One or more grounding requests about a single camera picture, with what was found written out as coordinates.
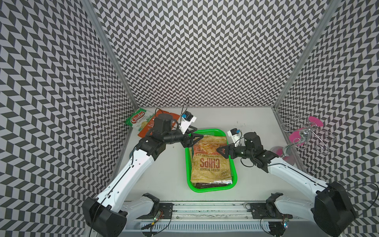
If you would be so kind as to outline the green plastic basket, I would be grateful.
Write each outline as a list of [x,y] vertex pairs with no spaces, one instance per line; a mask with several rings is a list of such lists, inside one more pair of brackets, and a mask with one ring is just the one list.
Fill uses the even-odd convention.
[[[226,136],[226,134],[220,130],[220,129],[203,129],[203,130],[198,130],[195,133],[202,134],[202,135],[211,135],[211,136]],[[197,193],[206,193],[206,192],[215,192],[215,191],[221,191],[221,190],[229,190],[233,188],[238,181],[238,175],[236,172],[235,164],[234,161],[231,159],[228,159],[230,161],[231,165],[231,172],[232,172],[232,181],[233,183],[226,186],[226,187],[218,187],[218,188],[206,188],[206,189],[198,189],[196,188],[191,182],[190,182],[190,172],[191,172],[191,160],[190,160],[190,148],[185,149],[185,154],[186,154],[186,169],[187,169],[187,184],[189,188]]]

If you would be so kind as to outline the orange Chips bag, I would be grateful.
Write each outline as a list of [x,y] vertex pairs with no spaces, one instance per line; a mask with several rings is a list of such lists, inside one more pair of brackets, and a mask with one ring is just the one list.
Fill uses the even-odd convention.
[[205,135],[189,149],[190,182],[193,185],[195,183],[233,183],[230,161],[216,151],[217,148],[226,145],[225,136]]

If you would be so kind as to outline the brown dark snack bag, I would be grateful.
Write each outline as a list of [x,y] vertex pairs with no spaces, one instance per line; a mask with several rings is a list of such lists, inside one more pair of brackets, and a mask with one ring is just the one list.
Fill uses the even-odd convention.
[[230,185],[230,183],[195,183],[194,184],[194,186],[198,189],[226,187],[228,185]]

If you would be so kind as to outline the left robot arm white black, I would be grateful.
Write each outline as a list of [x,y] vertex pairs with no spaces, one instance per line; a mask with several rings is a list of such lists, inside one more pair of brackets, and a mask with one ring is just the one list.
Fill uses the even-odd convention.
[[180,143],[190,148],[203,138],[196,133],[192,123],[196,117],[190,112],[177,121],[166,113],[154,119],[154,126],[141,138],[132,150],[132,156],[114,180],[95,198],[88,197],[83,205],[83,214],[91,231],[103,237],[117,237],[128,222],[139,217],[159,218],[159,199],[149,193],[123,207],[130,191],[142,174],[157,160],[167,145]]

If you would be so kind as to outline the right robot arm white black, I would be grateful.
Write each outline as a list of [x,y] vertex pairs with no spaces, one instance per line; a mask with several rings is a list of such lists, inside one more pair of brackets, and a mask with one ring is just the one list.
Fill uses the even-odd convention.
[[272,194],[267,202],[279,213],[312,221],[331,237],[341,236],[357,218],[347,191],[340,183],[327,183],[293,167],[276,153],[265,150],[255,132],[246,133],[243,139],[243,146],[238,146],[235,140],[233,144],[217,148],[217,152],[226,159],[249,159],[257,168],[284,180],[308,198]]

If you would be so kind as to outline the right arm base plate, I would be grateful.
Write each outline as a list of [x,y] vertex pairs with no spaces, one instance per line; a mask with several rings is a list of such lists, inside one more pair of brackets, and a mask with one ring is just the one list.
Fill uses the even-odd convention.
[[293,215],[279,212],[273,203],[253,202],[249,203],[248,207],[252,212],[253,219],[293,219]]

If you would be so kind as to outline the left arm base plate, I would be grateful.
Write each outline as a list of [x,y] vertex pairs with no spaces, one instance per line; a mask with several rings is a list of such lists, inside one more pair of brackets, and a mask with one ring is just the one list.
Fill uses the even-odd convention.
[[147,214],[139,217],[142,220],[153,220],[154,217],[160,219],[171,219],[174,203],[160,203],[158,206],[153,207],[153,210]]

